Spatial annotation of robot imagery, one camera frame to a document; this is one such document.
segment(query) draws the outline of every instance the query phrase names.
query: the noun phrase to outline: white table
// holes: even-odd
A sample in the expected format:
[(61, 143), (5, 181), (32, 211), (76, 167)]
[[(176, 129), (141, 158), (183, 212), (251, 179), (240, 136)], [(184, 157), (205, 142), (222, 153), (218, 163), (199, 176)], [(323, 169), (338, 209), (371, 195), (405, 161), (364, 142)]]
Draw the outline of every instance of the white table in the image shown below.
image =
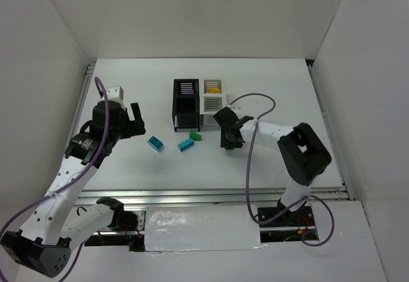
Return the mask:
[[(303, 59), (99, 59), (95, 76), (101, 78), (105, 87), (122, 86), (131, 118), (129, 104), (139, 103), (146, 135), (120, 141), (85, 190), (244, 188), (249, 146), (233, 151), (220, 148), (219, 128), (201, 132), (202, 141), (183, 153), (179, 151), (178, 144), (189, 138), (189, 133), (173, 130), (174, 79), (224, 79), (228, 102), (248, 92), (271, 95), (277, 101), (277, 108), (264, 120), (281, 125), (310, 124), (334, 158)], [(80, 126), (91, 119), (98, 101), (92, 82), (80, 112)], [(251, 97), (235, 105), (246, 114), (257, 116), (270, 107), (270, 101)], [(161, 153), (147, 144), (151, 136), (164, 143)], [(282, 189), (289, 179), (280, 153), (256, 145), (251, 187)], [(335, 159), (314, 187), (343, 188)]]

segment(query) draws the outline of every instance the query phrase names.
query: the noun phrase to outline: white panel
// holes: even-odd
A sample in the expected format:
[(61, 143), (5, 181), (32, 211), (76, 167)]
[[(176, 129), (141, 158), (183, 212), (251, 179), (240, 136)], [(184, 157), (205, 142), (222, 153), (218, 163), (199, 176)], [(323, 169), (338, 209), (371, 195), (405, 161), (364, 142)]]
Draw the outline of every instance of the white panel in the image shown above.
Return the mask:
[(342, 0), (313, 67), (390, 281), (408, 272), (408, 29), (409, 0)]
[(147, 251), (211, 251), (249, 250), (261, 244), (259, 226), (246, 205), (148, 207), (145, 247)]
[[(246, 251), (182, 253), (135, 253), (125, 247), (85, 247), (66, 282), (386, 282), (371, 233), (363, 233), (361, 204), (330, 202), (329, 206), (343, 226), (340, 230), (348, 236), (337, 236), (323, 247), (280, 242)], [(315, 216), (322, 237), (328, 233), (329, 225), (322, 223), (329, 220), (328, 215)], [(44, 279), (21, 268), (17, 281), (43, 282)]]
[(339, 4), (339, 0), (51, 2), (91, 59), (315, 58)]
[(0, 203), (20, 207), (56, 176), (86, 61), (48, 0), (0, 0)]
[[(138, 102), (146, 135), (121, 140), (88, 183), (86, 189), (236, 189), (244, 188), (249, 144), (226, 151), (220, 147), (220, 129), (210, 127), (200, 134), (203, 140), (180, 153), (178, 144), (189, 138), (186, 132), (174, 132), (172, 122), (173, 79), (223, 79), (228, 102), (248, 92), (261, 92), (277, 101), (274, 112), (265, 121), (279, 125), (311, 125), (330, 150), (327, 131), (321, 117), (311, 78), (302, 59), (99, 59), (94, 76), (107, 85), (121, 85), (125, 105)], [(91, 85), (79, 123), (91, 118), (98, 92)], [(245, 98), (235, 106), (257, 116), (270, 109), (262, 97)], [(146, 140), (151, 136), (163, 142), (160, 153)], [(290, 179), (280, 152), (257, 145), (251, 171), (253, 188), (285, 188)], [(341, 179), (333, 163), (314, 187), (340, 188)]]

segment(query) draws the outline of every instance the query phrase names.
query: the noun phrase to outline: robotic arm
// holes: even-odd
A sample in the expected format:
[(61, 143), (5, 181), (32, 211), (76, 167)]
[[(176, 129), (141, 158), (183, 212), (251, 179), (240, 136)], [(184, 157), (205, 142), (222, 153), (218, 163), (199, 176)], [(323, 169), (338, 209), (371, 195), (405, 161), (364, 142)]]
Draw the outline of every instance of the robotic arm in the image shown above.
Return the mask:
[(96, 154), (104, 134), (104, 101), (94, 107), (92, 120), (87, 121), (79, 134), (71, 138), (58, 174), (47, 192), (53, 198), (39, 204), (19, 231), (7, 231), (1, 239), (1, 245), (17, 263), (50, 278), (57, 276), (65, 268), (71, 252), (96, 230), (105, 226), (112, 230), (123, 230), (127, 221), (136, 219), (134, 213), (124, 211), (123, 204), (118, 200), (101, 198), (86, 213), (65, 223), (78, 195), (104, 159), (111, 154), (115, 144), (120, 139), (146, 132), (138, 103), (131, 104), (135, 120), (130, 121), (120, 86), (108, 88), (107, 96), (108, 135), (95, 163), (80, 180), (59, 194), (55, 193), (89, 167)]
[[(236, 113), (225, 107), (214, 115), (221, 127), (220, 146), (226, 149), (241, 148), (250, 142), (256, 121), (253, 117), (239, 119)], [(255, 142), (281, 152), (290, 177), (286, 191), (278, 202), (279, 208), (286, 208), (295, 201), (309, 195), (314, 179), (322, 174), (331, 163), (328, 150), (306, 123), (296, 127), (284, 127), (267, 122), (258, 123)], [(290, 215), (296, 214), (304, 204), (290, 209)]]

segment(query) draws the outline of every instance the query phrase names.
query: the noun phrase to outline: white floor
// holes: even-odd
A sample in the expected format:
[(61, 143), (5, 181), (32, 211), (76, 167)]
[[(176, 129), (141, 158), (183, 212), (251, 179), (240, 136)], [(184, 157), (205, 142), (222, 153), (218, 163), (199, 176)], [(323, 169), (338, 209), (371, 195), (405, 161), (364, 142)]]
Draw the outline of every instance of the white floor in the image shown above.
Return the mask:
[[(332, 201), (328, 205), (336, 219), (336, 231), (323, 247), (283, 242), (242, 251), (182, 253), (133, 253), (125, 247), (85, 247), (66, 282), (386, 282), (361, 203)], [(313, 203), (313, 212), (318, 235), (323, 239), (330, 228), (328, 213), (318, 203)], [(21, 268), (17, 282), (26, 281), (58, 279), (50, 280)]]
[[(132, 102), (139, 103), (146, 134), (120, 141), (86, 190), (244, 188), (248, 145), (233, 151), (220, 148), (219, 128), (201, 132), (203, 140), (180, 153), (178, 143), (189, 138), (189, 134), (173, 130), (173, 79), (224, 79), (228, 102), (248, 92), (271, 95), (277, 108), (265, 117), (266, 121), (280, 125), (306, 122), (332, 153), (303, 59), (99, 59), (94, 76), (101, 78), (106, 87), (121, 85), (128, 108)], [(80, 126), (91, 118), (98, 101), (92, 82)], [(252, 97), (239, 101), (237, 106), (245, 114), (257, 116), (270, 108), (271, 102)], [(163, 152), (157, 153), (148, 146), (146, 141), (151, 136), (164, 143)], [(279, 152), (255, 147), (251, 187), (285, 188), (289, 179)], [(342, 187), (335, 159), (314, 187)]]

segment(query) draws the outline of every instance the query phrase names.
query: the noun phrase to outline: blue rectangular block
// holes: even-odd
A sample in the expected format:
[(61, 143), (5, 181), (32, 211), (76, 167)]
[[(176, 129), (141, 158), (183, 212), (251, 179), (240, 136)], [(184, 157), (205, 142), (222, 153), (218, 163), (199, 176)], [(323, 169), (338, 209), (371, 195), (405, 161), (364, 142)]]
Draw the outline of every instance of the blue rectangular block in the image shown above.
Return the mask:
[(184, 142), (179, 144), (179, 150), (181, 152), (185, 151), (187, 148), (190, 148), (192, 145), (194, 145), (194, 141), (192, 138), (186, 139)]
[(164, 144), (155, 136), (150, 137), (150, 139), (148, 140), (148, 144), (157, 152), (159, 152), (164, 147)]

